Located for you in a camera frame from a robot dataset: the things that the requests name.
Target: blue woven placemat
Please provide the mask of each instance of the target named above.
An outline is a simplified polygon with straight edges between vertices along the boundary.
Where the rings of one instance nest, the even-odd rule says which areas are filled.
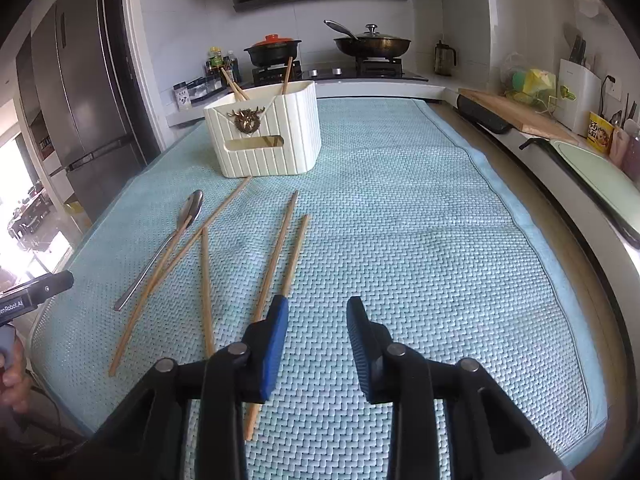
[[[312,215],[278,383],[247,447],[252,478],[384,477],[390,407],[369,406],[358,389],[346,331],[351,295],[362,296],[369,317],[395,340],[426,357],[477,358],[575,465],[606,421],[602,373],[575,295],[523,206],[424,102],[327,99],[319,114],[315,168],[254,178],[210,230],[221,347],[249,322],[293,190],[300,191],[294,225]],[[74,255],[68,268],[76,284],[44,308],[31,358],[83,427],[95,430],[158,358],[204,357],[197,246],[150,299],[116,377],[108,378],[134,302],[121,313],[112,305],[193,189],[205,195],[199,224],[238,183],[220,175],[203,124],[130,183]],[[194,412],[187,476],[196,419]]]

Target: orange lid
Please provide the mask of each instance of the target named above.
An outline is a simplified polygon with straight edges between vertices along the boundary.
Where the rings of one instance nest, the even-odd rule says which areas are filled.
[[[267,45],[270,43],[281,43],[282,41],[293,41],[293,38],[281,38],[277,34],[269,34],[264,37],[264,41],[259,41],[254,46]]]

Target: white knife holder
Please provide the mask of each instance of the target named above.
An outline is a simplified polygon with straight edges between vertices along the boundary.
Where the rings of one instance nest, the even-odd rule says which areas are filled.
[[[281,84],[245,92],[248,101],[229,94],[204,108],[222,174],[237,178],[311,170],[321,145],[316,83],[292,81],[286,95],[281,95]]]

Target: metal bolt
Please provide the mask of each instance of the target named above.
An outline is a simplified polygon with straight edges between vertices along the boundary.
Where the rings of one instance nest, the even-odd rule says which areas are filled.
[[[227,348],[226,351],[229,352],[231,355],[242,355],[247,351],[248,347],[247,345],[245,345],[244,343],[231,343]]]
[[[156,363],[156,370],[165,373],[174,369],[174,361],[168,357],[163,357]]]
[[[391,343],[388,347],[386,347],[386,351],[391,355],[401,356],[406,354],[406,346],[400,343]]]
[[[465,357],[460,361],[460,366],[467,372],[477,372],[480,369],[480,363],[472,357]]]

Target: gray refrigerator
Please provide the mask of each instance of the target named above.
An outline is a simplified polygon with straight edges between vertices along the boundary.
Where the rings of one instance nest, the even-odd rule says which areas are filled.
[[[57,0],[31,56],[51,142],[95,221],[160,151],[130,66],[122,0]]]

